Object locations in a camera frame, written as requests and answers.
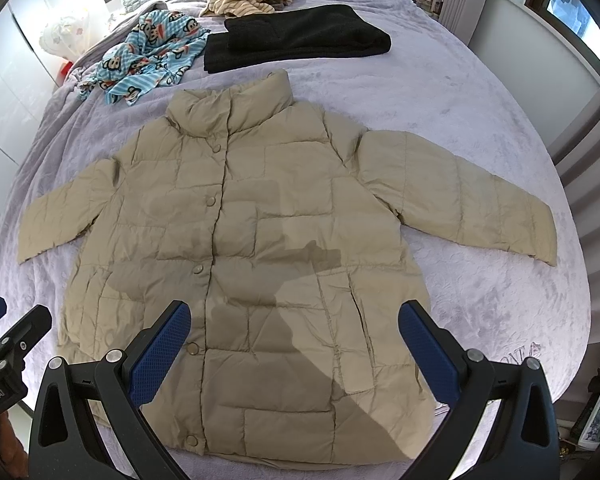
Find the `person's hand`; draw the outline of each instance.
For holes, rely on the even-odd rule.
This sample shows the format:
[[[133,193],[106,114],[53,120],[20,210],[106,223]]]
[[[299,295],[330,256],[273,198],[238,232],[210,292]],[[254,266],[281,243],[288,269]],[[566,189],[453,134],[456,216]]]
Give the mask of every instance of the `person's hand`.
[[[9,414],[0,414],[0,458],[13,478],[29,476],[29,457],[13,432]]]

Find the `black cloth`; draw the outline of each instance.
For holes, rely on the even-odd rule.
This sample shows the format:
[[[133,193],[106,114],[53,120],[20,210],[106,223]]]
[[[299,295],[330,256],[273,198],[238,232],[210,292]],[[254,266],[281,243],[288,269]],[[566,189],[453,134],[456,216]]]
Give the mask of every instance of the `black cloth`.
[[[385,54],[391,37],[346,5],[229,18],[206,40],[205,70],[225,72],[283,59]]]

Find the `jacket collar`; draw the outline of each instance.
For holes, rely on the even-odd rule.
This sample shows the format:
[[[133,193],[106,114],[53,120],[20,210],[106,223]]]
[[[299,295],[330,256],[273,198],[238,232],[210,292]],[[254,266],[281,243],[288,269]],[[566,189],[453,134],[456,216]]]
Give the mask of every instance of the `jacket collar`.
[[[287,108],[293,94],[285,70],[225,90],[181,90],[167,107],[167,117],[192,137],[229,135],[253,128]]]

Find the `brown window frame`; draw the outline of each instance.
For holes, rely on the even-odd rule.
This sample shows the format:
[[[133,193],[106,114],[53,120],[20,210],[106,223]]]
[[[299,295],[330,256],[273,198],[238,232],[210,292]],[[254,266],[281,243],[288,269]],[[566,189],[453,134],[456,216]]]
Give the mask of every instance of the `brown window frame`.
[[[549,0],[526,0],[525,5],[551,25],[565,40],[569,41],[600,76],[600,58],[575,32],[547,10]]]

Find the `jacket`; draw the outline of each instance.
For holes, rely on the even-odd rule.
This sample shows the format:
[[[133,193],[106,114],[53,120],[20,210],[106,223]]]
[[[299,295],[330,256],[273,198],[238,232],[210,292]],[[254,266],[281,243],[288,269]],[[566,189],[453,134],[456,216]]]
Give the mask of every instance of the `jacket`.
[[[143,407],[165,445],[329,468],[414,458],[429,439],[434,400],[397,329],[401,304],[429,297],[400,224],[555,265],[543,202],[419,136],[295,102],[278,71],[176,92],[31,203],[18,257],[84,233],[59,323],[69,362],[189,305]]]

